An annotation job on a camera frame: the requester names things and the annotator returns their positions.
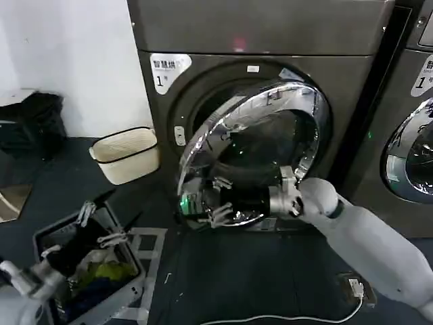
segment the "chrome door rim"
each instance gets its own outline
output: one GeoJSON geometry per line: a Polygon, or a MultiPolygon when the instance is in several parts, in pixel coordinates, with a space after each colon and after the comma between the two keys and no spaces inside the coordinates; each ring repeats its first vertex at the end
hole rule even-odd
{"type": "Polygon", "coordinates": [[[388,186],[401,198],[413,202],[433,202],[433,195],[417,188],[408,178],[406,171],[409,152],[424,127],[433,122],[432,113],[433,98],[429,98],[401,123],[385,150],[385,178],[388,186]]]}
{"type": "Polygon", "coordinates": [[[262,87],[253,92],[254,95],[240,95],[223,104],[197,130],[181,157],[178,195],[182,194],[185,176],[191,172],[197,175],[197,170],[191,163],[199,153],[208,152],[205,144],[215,147],[217,146],[216,142],[220,141],[221,135],[246,128],[273,112],[297,110],[307,113],[314,120],[317,134],[312,150],[302,159],[298,168],[295,169],[295,174],[298,179],[302,179],[310,170],[318,153],[319,144],[322,141],[321,137],[325,136],[326,129],[329,127],[330,111],[325,96],[317,88],[299,81],[278,82],[268,86],[267,89],[262,87]],[[307,102],[303,96],[311,93],[314,101],[307,102]],[[283,104],[276,104],[273,107],[272,101],[281,101],[283,104]]]}

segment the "second washing machine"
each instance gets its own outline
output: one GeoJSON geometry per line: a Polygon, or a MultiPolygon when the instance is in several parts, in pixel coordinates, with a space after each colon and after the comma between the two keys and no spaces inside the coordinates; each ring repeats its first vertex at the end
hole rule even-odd
{"type": "Polygon", "coordinates": [[[400,42],[340,189],[406,237],[433,237],[432,12],[431,0],[397,1],[400,42]]]}

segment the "laundry basket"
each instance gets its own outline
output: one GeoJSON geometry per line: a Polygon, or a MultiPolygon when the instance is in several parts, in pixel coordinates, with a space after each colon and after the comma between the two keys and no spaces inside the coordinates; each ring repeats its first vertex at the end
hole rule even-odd
{"type": "Polygon", "coordinates": [[[92,158],[114,185],[147,175],[160,165],[156,136],[148,127],[135,127],[97,140],[92,158]]]}

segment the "white wall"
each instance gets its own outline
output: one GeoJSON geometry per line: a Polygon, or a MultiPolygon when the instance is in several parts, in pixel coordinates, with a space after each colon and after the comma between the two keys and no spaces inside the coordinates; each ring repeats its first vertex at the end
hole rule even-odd
{"type": "Polygon", "coordinates": [[[0,8],[0,90],[62,94],[69,136],[152,124],[126,0],[0,0],[0,8]]]}

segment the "dark floor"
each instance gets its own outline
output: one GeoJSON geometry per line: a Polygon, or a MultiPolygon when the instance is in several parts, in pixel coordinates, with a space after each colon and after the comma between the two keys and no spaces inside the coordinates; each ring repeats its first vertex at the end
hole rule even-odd
{"type": "MultiPolygon", "coordinates": [[[[0,224],[1,256],[19,266],[31,265],[36,230],[114,187],[88,155],[90,145],[90,139],[71,139],[51,162],[0,156],[0,185],[34,184],[21,218],[0,224]]],[[[143,211],[137,227],[168,229],[148,324],[198,325],[259,313],[337,319],[355,307],[345,300],[337,281],[337,275],[350,268],[323,237],[185,232],[174,222],[161,177],[155,173],[119,186],[110,199],[122,223],[143,211]]],[[[433,240],[413,242],[433,262],[433,240]]],[[[283,324],[277,320],[249,324],[276,323],[283,324]]],[[[364,307],[347,324],[429,323],[410,307],[378,295],[374,309],[364,307]]]]}

